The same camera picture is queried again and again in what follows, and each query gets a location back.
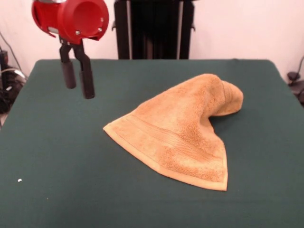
black stand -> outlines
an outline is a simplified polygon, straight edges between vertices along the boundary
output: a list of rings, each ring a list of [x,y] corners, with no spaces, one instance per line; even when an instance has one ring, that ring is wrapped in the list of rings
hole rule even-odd
[[[116,0],[119,59],[188,59],[194,6],[179,0]]]

green tablecloth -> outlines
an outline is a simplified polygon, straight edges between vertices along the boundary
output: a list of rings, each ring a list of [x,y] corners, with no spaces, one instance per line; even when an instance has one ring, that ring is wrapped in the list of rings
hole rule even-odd
[[[37,62],[0,132],[1,228],[304,227],[304,111],[269,61],[93,60],[96,98]],[[245,96],[212,118],[228,191],[161,176],[103,132],[190,77],[214,73]]]

cable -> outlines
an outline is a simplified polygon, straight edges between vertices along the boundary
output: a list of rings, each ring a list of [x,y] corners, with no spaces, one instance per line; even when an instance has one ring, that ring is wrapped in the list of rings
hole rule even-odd
[[[303,60],[304,60],[304,56],[302,57],[302,59],[301,59],[301,61],[300,61],[299,70],[298,70],[297,75],[299,75],[299,73],[300,73],[300,71],[301,71]]]
[[[20,70],[18,70],[16,68],[8,68],[8,69],[5,69],[5,70],[2,70],[1,74],[4,73],[4,72],[8,72],[8,71],[13,71],[15,74],[21,76],[24,79],[27,79],[27,77],[25,76],[25,74],[22,73]]]
[[[21,70],[20,64],[19,64],[19,62],[18,62],[18,60],[17,60],[17,58],[16,58],[16,56],[15,56],[15,53],[14,53],[13,49],[11,48],[10,44],[6,41],[6,39],[4,38],[4,36],[3,36],[2,33],[1,33],[1,31],[0,31],[0,36],[2,37],[4,43],[6,43],[6,45],[10,48],[10,51],[11,51],[11,53],[12,53],[14,59],[16,60],[16,63],[17,63],[17,65],[18,65],[19,69]]]

towel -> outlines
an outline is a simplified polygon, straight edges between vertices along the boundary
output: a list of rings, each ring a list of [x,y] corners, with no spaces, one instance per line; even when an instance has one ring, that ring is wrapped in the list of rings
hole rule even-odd
[[[227,190],[224,143],[210,116],[241,109],[243,93],[213,74],[185,81],[104,127],[120,146],[156,172],[187,184]]]

